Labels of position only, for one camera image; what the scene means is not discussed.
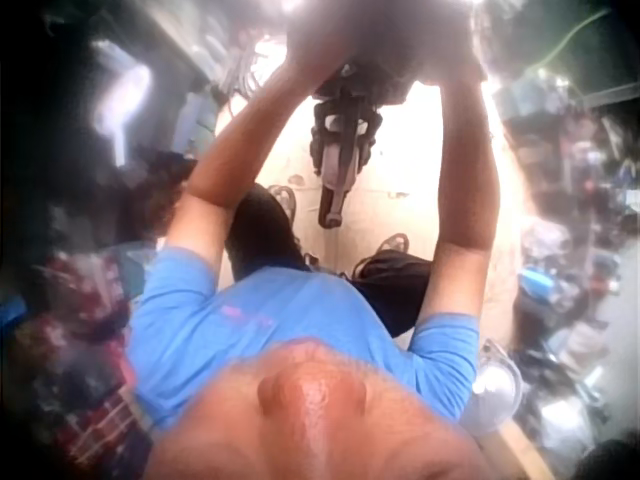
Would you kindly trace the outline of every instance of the green cable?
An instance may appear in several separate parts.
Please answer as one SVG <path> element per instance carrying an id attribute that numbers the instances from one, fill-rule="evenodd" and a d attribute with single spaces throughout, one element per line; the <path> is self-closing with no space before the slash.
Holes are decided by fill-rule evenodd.
<path id="1" fill-rule="evenodd" d="M 544 57 L 539 62 L 534 63 L 533 65 L 530 65 L 529 67 L 527 67 L 527 69 L 526 69 L 527 72 L 532 72 L 534 70 L 537 71 L 539 68 L 541 68 L 544 65 L 546 65 L 547 63 L 549 63 L 551 60 L 553 60 L 562 51 L 562 49 L 564 47 L 567 46 L 567 43 L 569 43 L 569 40 L 571 40 L 571 38 L 573 38 L 573 36 L 576 33 L 578 33 L 580 30 L 582 30 L 584 27 L 586 27 L 590 23 L 595 22 L 596 20 L 598 20 L 599 18 L 604 17 L 605 15 L 609 15 L 610 13 L 611 13 L 611 9 L 605 8 L 603 10 L 600 10 L 598 13 L 590 16 L 589 18 L 587 18 L 586 20 L 584 20 L 580 24 L 576 25 L 575 27 L 573 27 L 571 29 L 571 31 L 567 35 L 565 35 L 565 37 L 558 44 L 558 46 L 551 51 L 551 53 L 549 53 L 546 57 Z"/>

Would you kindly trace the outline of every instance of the blue t-shirt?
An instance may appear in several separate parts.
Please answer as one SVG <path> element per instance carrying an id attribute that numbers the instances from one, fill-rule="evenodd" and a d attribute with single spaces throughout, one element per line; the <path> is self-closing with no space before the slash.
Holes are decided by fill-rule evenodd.
<path id="1" fill-rule="evenodd" d="M 222 292 L 215 285 L 200 257 L 175 247 L 162 250 L 149 273 L 128 356 L 137 397 L 157 427 L 172 426 L 230 362 L 300 337 L 389 373 L 450 421 L 462 413 L 475 379 L 476 318 L 433 315 L 403 351 L 341 278 L 267 267 Z"/>

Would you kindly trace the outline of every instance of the tiled floor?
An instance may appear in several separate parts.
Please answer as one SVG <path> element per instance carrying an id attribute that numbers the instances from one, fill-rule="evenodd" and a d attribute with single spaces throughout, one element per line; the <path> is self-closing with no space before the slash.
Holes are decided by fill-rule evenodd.
<path id="1" fill-rule="evenodd" d="M 234 112 L 243 103 L 243 99 L 234 98 Z M 289 185 L 295 191 L 298 210 L 294 231 L 303 249 L 318 256 L 325 267 L 350 272 L 385 238 L 404 232 L 409 236 L 410 253 L 432 258 L 438 233 L 437 187 L 442 149 L 439 90 L 416 84 L 404 105 L 381 109 L 384 122 L 371 160 L 347 197 L 342 227 L 329 231 L 317 223 L 321 183 L 313 173 L 309 156 L 313 105 L 308 100 L 294 113 L 258 177 L 263 185 Z M 503 200 L 480 330 L 482 336 L 506 344 L 512 333 L 511 305 L 520 261 L 519 222 L 526 196 L 492 103 L 488 109 Z M 218 120 L 218 130 L 229 118 L 225 109 Z M 225 261 L 221 287 L 231 281 Z M 399 343 L 406 344 L 407 338 Z"/>

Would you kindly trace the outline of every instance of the man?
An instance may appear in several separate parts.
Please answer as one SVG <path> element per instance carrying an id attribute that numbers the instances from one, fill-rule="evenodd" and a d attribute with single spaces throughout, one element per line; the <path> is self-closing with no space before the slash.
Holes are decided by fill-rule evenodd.
<path id="1" fill-rule="evenodd" d="M 462 67 L 441 70 L 433 264 L 407 260 L 419 296 L 389 281 L 398 297 L 387 306 L 413 304 L 408 352 L 385 329 L 384 301 L 307 271 L 284 211 L 253 187 L 289 116 L 357 48 L 353 5 L 305 4 L 314 21 L 189 180 L 132 320 L 138 398 L 166 430 L 148 478 L 484 476 L 455 427 L 475 375 L 499 204 L 470 47 L 451 59 Z M 236 283 L 216 292 L 225 241 Z"/>

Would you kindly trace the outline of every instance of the person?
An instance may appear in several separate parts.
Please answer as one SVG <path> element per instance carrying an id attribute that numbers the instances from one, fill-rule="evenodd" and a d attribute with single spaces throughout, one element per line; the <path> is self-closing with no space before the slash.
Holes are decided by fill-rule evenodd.
<path id="1" fill-rule="evenodd" d="M 146 478 L 486 477 L 456 426 L 499 206 L 482 79 L 454 67 L 470 47 L 440 80 L 431 264 L 385 250 L 371 282 L 310 272 L 284 210 L 254 186 L 296 107 L 358 48 L 354 4 L 305 3 L 313 21 L 200 158 L 177 206 L 128 347 L 137 398 L 162 432 Z M 236 283 L 217 292 L 225 245 Z M 408 351 L 389 333 L 396 307 L 413 312 Z"/>

